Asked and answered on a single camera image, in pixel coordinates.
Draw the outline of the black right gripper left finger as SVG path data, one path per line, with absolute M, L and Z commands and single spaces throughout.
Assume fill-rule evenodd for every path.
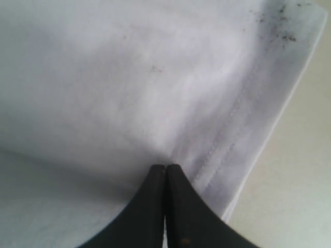
M 80 247 L 162 247 L 162 207 L 166 168 L 150 167 L 139 190 L 122 212 Z

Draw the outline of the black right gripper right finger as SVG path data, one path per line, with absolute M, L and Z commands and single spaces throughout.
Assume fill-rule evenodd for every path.
M 168 247 L 252 247 L 213 213 L 176 164 L 166 169 L 164 213 Z

